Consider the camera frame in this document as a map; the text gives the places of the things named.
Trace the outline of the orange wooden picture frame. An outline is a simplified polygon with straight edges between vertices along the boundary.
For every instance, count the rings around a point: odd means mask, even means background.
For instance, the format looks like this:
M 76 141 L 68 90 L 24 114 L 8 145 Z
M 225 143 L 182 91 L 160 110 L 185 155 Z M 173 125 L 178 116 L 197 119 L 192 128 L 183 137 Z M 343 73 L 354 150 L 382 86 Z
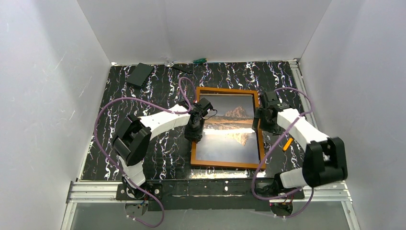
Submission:
M 225 89 L 225 88 L 210 88 L 210 87 L 198 87 L 197 88 L 197 98 L 201 100 L 203 97 L 201 96 L 204 93 L 209 94 L 251 94 L 254 99 L 255 109 L 259 108 L 259 99 L 258 99 L 258 92 L 254 90 L 237 90 L 237 89 Z M 258 147 L 259 147 L 259 156 L 260 161 L 265 158 L 265 150 L 264 150 L 264 143 L 263 143 L 263 136 L 262 131 L 259 129 L 257 132 L 258 135 Z M 226 168 L 246 168 L 246 169 L 255 169 L 258 167 L 258 164 L 248 164 L 248 163 L 228 163 L 228 162 L 216 162 L 216 161 L 198 161 L 196 160 L 196 144 L 198 142 L 192 143 L 192 152 L 191 152 L 191 164 L 198 165 L 198 166 L 210 166 L 210 167 L 226 167 Z

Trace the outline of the mountain landscape photo print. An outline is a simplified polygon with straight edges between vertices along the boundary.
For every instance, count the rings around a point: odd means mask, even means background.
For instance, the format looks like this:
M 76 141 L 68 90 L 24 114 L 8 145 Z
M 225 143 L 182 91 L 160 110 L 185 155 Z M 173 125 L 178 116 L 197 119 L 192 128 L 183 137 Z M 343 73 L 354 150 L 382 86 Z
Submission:
M 251 94 L 201 95 L 214 110 L 205 117 L 196 160 L 258 164 L 258 135 L 252 129 L 255 104 Z

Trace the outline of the orange screwdriver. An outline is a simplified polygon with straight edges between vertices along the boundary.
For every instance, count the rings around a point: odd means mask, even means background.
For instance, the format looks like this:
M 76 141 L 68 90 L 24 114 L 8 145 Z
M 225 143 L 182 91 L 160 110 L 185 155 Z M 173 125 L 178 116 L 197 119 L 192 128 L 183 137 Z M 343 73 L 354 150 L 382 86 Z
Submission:
M 292 142 L 293 142 L 293 138 L 289 138 L 289 139 L 287 140 L 287 142 L 285 143 L 285 145 L 283 146 L 282 150 L 283 150 L 283 151 L 287 151 L 288 148 L 291 146 Z

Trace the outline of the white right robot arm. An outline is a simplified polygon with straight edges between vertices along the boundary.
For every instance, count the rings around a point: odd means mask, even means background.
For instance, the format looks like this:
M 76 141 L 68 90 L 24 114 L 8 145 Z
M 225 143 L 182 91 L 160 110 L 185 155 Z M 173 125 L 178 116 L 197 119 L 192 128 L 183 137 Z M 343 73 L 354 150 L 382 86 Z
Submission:
M 284 129 L 304 149 L 301 168 L 274 176 L 273 189 L 318 187 L 348 177 L 345 145 L 342 139 L 329 137 L 310 124 L 297 109 L 283 103 L 276 92 L 260 95 L 261 105 L 255 110 L 253 130 L 276 133 Z

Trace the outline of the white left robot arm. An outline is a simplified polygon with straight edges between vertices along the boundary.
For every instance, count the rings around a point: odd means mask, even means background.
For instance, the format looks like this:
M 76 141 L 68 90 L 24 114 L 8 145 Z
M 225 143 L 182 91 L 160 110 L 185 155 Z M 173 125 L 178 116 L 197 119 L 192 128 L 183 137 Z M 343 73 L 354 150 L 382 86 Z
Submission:
M 142 117 L 127 115 L 113 140 L 113 149 L 123 165 L 124 182 L 136 188 L 146 181 L 142 160 L 151 139 L 176 127 L 184 127 L 184 137 L 188 141 L 199 142 L 203 137 L 204 117 L 213 110 L 212 104 L 202 98 L 191 106 L 181 102 L 169 112 Z

